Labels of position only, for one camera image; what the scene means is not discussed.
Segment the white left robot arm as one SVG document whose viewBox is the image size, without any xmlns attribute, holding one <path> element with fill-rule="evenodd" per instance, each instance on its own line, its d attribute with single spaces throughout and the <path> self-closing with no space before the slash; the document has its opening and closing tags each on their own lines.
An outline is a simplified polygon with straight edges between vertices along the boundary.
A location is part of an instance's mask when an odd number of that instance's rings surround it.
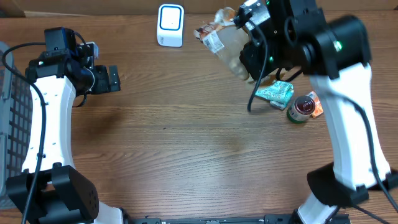
<svg viewBox="0 0 398 224">
<path fill-rule="evenodd" d="M 78 96 L 119 91 L 116 66 L 96 65 L 94 42 L 47 45 L 30 61 L 32 119 L 21 174 L 6 193 L 24 223 L 127 223 L 121 208 L 101 202 L 94 184 L 79 173 L 71 148 L 72 108 Z"/>
</svg>

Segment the teal tissue pack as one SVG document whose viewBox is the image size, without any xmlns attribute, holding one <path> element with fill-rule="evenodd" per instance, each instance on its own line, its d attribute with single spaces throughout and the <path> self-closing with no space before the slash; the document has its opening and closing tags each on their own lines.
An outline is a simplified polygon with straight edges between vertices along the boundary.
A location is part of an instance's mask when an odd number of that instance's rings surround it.
<svg viewBox="0 0 398 224">
<path fill-rule="evenodd" d="M 286 109 L 288 104 L 289 104 L 289 100 L 287 100 L 287 101 L 273 101 L 273 100 L 270 101 L 270 105 L 275 107 L 275 108 L 277 108 L 277 109 L 279 109 L 279 110 Z"/>
</svg>

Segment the beige brown bread bag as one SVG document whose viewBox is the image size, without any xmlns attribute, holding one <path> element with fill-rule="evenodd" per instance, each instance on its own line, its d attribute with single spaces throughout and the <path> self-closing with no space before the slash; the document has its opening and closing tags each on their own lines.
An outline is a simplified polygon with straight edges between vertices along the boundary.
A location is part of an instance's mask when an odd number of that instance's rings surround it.
<svg viewBox="0 0 398 224">
<path fill-rule="evenodd" d="M 203 24 L 193 31 L 193 35 L 215 54 L 234 76 L 253 84 L 258 79 L 260 68 L 249 72 L 240 61 L 244 45 L 250 41 L 245 28 L 237 29 L 233 22 L 236 11 L 230 7 L 219 9 L 214 21 Z"/>
</svg>

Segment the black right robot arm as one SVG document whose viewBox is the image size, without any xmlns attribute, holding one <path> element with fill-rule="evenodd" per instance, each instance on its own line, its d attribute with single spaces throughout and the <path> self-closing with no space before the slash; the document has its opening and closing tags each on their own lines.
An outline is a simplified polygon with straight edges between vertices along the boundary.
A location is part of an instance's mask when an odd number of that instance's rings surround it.
<svg viewBox="0 0 398 224">
<path fill-rule="evenodd" d="M 332 163 L 307 174 L 311 193 L 290 215 L 266 223 L 348 223 L 342 208 L 359 208 L 369 192 L 388 194 L 397 171 L 382 152 L 371 103 L 371 50 L 364 24 L 346 15 L 327 21 L 314 0 L 246 1 L 234 19 L 250 40 L 240 59 L 255 81 L 298 67 L 323 106 Z"/>
</svg>

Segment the large teal wipes pack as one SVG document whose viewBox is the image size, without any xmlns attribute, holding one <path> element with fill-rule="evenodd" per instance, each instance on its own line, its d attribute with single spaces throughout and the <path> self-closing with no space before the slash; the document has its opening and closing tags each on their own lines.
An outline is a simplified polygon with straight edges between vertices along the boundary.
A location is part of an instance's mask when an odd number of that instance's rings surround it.
<svg viewBox="0 0 398 224">
<path fill-rule="evenodd" d="M 274 81 L 272 85 L 259 88 L 255 96 L 269 101 L 286 104 L 294 94 L 294 86 L 291 83 L 283 81 Z"/>
</svg>

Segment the jar with green lid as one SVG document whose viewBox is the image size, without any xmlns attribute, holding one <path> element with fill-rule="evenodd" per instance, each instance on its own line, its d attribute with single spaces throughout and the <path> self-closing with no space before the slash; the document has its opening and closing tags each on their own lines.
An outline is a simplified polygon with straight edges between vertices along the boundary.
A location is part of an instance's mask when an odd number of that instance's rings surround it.
<svg viewBox="0 0 398 224">
<path fill-rule="evenodd" d="M 293 123 L 306 123 L 315 111 L 316 104 L 309 96 L 300 96 L 287 109 L 287 117 Z"/>
</svg>

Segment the orange tissue pack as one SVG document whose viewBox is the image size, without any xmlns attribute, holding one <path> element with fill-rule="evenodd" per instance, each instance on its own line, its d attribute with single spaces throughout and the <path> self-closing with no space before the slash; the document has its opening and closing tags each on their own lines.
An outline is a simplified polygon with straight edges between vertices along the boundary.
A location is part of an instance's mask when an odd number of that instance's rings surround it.
<svg viewBox="0 0 398 224">
<path fill-rule="evenodd" d="M 309 96 L 315 102 L 315 110 L 312 113 L 312 118 L 317 118 L 322 115 L 323 108 L 317 94 L 314 91 L 311 91 L 307 96 Z"/>
</svg>

